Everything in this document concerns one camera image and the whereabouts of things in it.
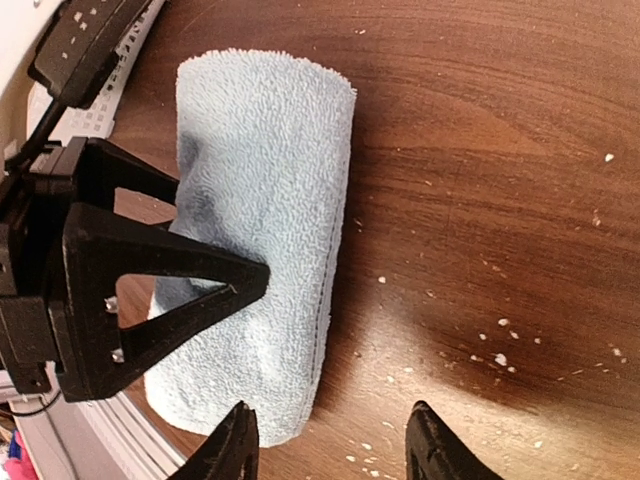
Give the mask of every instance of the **brown wooden surface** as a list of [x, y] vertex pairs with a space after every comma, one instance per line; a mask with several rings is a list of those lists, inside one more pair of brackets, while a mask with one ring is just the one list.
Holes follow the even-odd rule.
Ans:
[[[359, 92], [322, 384], [304, 435], [262, 453], [262, 479], [404, 478], [419, 399], [507, 480], [638, 478], [639, 20], [633, 0], [167, 5], [114, 139], [168, 172], [190, 56], [286, 50]], [[150, 281], [121, 287], [123, 320], [143, 318]]]

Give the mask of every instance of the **black wire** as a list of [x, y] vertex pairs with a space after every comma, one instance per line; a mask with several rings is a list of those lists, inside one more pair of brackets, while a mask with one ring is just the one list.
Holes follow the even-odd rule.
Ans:
[[51, 100], [38, 125], [20, 151], [5, 161], [5, 170], [19, 168], [30, 160], [34, 160], [42, 151], [42, 147], [49, 141], [51, 132], [58, 125], [66, 109], [66, 105], [56, 100]]
[[41, 413], [46, 412], [47, 410], [49, 410], [54, 403], [56, 403], [58, 401], [58, 399], [60, 398], [60, 395], [62, 394], [62, 391], [58, 390], [58, 393], [56, 393], [56, 395], [53, 397], [53, 399], [45, 404], [42, 401], [42, 398], [40, 398], [40, 403], [42, 404], [42, 408], [39, 408], [38, 410], [34, 410], [32, 412], [25, 412], [25, 413], [21, 413], [21, 412], [14, 412], [13, 410], [9, 409], [9, 411], [4, 410], [2, 408], [0, 408], [0, 412], [2, 413], [6, 413], [8, 415], [11, 415], [13, 417], [17, 417], [17, 418], [28, 418], [28, 417], [34, 417], [36, 415], [40, 415]]

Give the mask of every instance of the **pink object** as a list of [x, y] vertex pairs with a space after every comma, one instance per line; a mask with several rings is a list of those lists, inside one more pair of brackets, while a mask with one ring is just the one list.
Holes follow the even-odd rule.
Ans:
[[38, 474], [31, 463], [29, 452], [24, 446], [20, 432], [16, 433], [16, 442], [22, 449], [22, 459], [10, 458], [4, 463], [4, 469], [9, 474], [9, 478], [11, 480], [38, 480]]

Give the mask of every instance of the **towel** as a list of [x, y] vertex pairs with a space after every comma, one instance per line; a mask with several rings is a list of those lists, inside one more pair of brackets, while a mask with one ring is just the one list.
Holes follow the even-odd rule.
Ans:
[[[171, 425], [210, 435], [242, 400], [262, 447], [301, 433], [324, 360], [355, 99], [335, 71], [285, 53], [180, 66], [171, 231], [264, 262], [271, 278], [261, 300], [147, 372], [148, 402]], [[149, 317], [215, 287], [159, 278]]]

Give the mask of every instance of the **black plastic bracket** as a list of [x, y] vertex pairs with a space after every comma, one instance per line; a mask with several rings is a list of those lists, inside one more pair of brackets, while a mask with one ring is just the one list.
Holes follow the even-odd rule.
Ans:
[[[54, 361], [67, 401], [110, 397], [266, 291], [266, 265], [113, 213], [117, 188], [173, 204], [178, 181], [105, 140], [74, 138], [9, 180], [4, 197], [0, 184], [0, 355], [21, 393], [49, 391], [44, 366]], [[120, 329], [105, 300], [126, 274], [222, 286]]]
[[256, 414], [240, 402], [169, 480], [256, 480], [258, 445]]
[[413, 407], [405, 448], [407, 480], [502, 480], [425, 402]]

